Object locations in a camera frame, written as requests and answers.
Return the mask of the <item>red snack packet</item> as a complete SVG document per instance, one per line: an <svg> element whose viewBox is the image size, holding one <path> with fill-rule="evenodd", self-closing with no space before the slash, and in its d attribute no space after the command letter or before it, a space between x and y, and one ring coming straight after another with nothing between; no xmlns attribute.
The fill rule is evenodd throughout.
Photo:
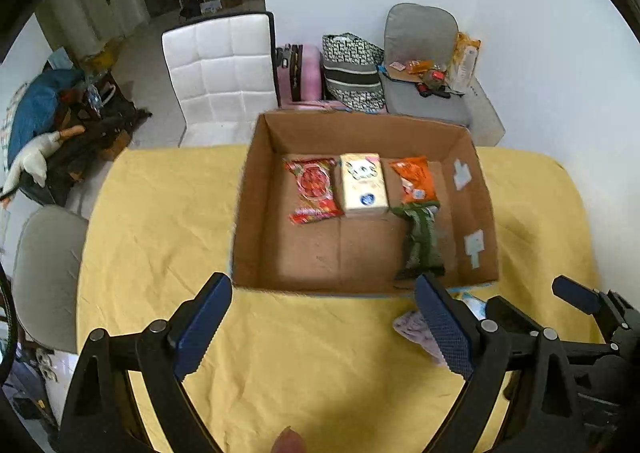
<svg viewBox="0 0 640 453"><path fill-rule="evenodd" d="M285 169L296 183L298 205L290 215L294 225L340 217L343 210L338 206L333 187L334 158L307 158L285 160Z"/></svg>

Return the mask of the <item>large cardboard box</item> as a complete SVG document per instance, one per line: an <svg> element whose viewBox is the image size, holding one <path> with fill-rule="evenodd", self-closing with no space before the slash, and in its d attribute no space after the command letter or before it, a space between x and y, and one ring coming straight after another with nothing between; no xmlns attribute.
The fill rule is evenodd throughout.
<svg viewBox="0 0 640 453"><path fill-rule="evenodd" d="M469 130L395 115L260 115L231 265L237 287L304 294L400 295L424 272L448 287L494 283L494 212Z"/></svg>

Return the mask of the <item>pink suitcase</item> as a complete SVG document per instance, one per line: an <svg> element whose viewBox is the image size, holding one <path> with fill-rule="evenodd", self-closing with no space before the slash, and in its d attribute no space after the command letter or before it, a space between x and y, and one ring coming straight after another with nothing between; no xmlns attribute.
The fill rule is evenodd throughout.
<svg viewBox="0 0 640 453"><path fill-rule="evenodd" d="M276 68L283 109L321 108L321 54L312 45L286 44L276 49Z"/></svg>

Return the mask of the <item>orange white package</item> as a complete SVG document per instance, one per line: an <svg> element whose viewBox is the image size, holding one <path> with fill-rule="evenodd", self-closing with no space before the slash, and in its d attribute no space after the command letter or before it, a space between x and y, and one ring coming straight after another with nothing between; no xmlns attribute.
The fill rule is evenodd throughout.
<svg viewBox="0 0 640 453"><path fill-rule="evenodd" d="M456 94L463 95L470 87L481 46L479 39L463 32L457 34L446 74L447 85Z"/></svg>

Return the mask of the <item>yellow tablecloth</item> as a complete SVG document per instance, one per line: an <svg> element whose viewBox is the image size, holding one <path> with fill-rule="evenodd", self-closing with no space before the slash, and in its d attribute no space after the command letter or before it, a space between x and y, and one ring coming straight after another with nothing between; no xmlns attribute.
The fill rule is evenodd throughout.
<svg viewBox="0 0 640 453"><path fill-rule="evenodd" d="M229 270L242 146L128 150L96 198L81 259L77 337L137 333ZM478 152L497 224L500 295L566 340L596 323L555 297L567 275L596 286L582 198L546 155ZM420 452L462 381L393 329L405 297L332 298L237 289L184 385L227 452L265 452L292 428L311 452Z"/></svg>

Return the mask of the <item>orange snack packet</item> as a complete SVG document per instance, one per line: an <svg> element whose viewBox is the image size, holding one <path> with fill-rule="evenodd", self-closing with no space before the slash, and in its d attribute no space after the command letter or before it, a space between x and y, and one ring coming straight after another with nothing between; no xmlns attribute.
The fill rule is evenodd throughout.
<svg viewBox="0 0 640 453"><path fill-rule="evenodd" d="M390 168L400 178L404 204L438 202L434 178L425 156L392 161Z"/></svg>

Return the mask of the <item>white padded chair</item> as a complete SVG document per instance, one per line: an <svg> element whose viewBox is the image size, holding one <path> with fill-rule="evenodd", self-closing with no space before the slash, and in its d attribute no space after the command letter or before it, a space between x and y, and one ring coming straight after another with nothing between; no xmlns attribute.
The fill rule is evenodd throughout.
<svg viewBox="0 0 640 453"><path fill-rule="evenodd" d="M280 106L276 34L267 11L224 14L162 35L183 147L246 144L258 117Z"/></svg>

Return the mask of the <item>white goose plush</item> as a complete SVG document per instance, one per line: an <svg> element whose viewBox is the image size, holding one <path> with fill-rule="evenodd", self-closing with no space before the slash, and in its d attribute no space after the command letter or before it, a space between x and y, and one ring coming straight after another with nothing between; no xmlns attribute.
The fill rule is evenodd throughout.
<svg viewBox="0 0 640 453"><path fill-rule="evenodd" d="M63 143L70 138L79 136L86 131L81 125L76 125L58 132L47 132L30 140L26 146L17 153L9 169L6 182L3 184L1 193L1 204L8 206L13 199L17 189L20 187L22 173L28 173L32 180L40 188L46 185L47 180L47 158L50 158L57 150L60 150Z"/></svg>

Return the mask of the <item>patterned tote bag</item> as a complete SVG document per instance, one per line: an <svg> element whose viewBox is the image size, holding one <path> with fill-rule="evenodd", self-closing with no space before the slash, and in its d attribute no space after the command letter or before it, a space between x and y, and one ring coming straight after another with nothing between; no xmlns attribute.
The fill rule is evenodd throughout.
<svg viewBox="0 0 640 453"><path fill-rule="evenodd" d="M386 110L378 67L382 48L352 34L322 36L322 69L329 93L356 112L378 114Z"/></svg>

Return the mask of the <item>grey cushioned chair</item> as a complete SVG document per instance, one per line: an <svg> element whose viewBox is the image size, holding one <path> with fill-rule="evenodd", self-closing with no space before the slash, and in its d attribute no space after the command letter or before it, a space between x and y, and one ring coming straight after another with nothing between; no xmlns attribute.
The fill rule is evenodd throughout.
<svg viewBox="0 0 640 453"><path fill-rule="evenodd" d="M442 8L412 2L390 8L378 68L388 113L471 126L469 108L447 84L458 33L456 19Z"/></svg>

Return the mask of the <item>green snack packet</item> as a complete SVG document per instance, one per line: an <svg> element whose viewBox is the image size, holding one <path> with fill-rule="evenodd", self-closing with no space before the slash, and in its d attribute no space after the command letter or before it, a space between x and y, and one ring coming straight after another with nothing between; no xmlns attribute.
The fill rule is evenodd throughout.
<svg viewBox="0 0 640 453"><path fill-rule="evenodd" d="M392 208L392 213L410 222L405 238L404 269L396 275L396 281L414 281L421 274L442 277L445 272L444 259L440 254L436 234L438 201L408 203Z"/></svg>

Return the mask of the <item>blue white snack bar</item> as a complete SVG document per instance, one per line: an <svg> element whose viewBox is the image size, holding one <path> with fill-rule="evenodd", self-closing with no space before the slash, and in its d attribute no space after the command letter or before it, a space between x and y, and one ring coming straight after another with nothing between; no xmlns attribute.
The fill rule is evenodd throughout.
<svg viewBox="0 0 640 453"><path fill-rule="evenodd" d="M474 317L476 317L478 321L485 319L486 303L484 302L484 300L479 299L469 293L460 294L458 299L471 310L472 314L474 314Z"/></svg>

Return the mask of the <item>lilac soft cloth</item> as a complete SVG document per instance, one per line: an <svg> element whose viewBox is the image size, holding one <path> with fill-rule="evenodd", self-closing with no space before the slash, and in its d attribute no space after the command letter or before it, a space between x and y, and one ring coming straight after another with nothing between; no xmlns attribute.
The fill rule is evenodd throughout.
<svg viewBox="0 0 640 453"><path fill-rule="evenodd" d="M409 311L396 317L393 329L406 340L419 345L438 365L446 364L442 351L420 311Z"/></svg>

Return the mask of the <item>grey round chair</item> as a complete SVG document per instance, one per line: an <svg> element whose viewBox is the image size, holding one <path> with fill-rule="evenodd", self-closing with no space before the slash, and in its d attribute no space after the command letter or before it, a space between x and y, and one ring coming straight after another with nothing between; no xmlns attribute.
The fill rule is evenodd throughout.
<svg viewBox="0 0 640 453"><path fill-rule="evenodd" d="M88 220L60 206L43 206L18 240L12 294L17 319L38 345L77 351L77 291Z"/></svg>

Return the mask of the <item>beige tissue pack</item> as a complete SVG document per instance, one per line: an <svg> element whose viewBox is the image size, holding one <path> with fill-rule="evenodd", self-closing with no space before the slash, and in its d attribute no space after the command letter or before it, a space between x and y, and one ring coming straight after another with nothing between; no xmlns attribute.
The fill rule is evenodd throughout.
<svg viewBox="0 0 640 453"><path fill-rule="evenodd" d="M346 153L340 157L342 207L347 217L383 215L388 204L383 166L376 153Z"/></svg>

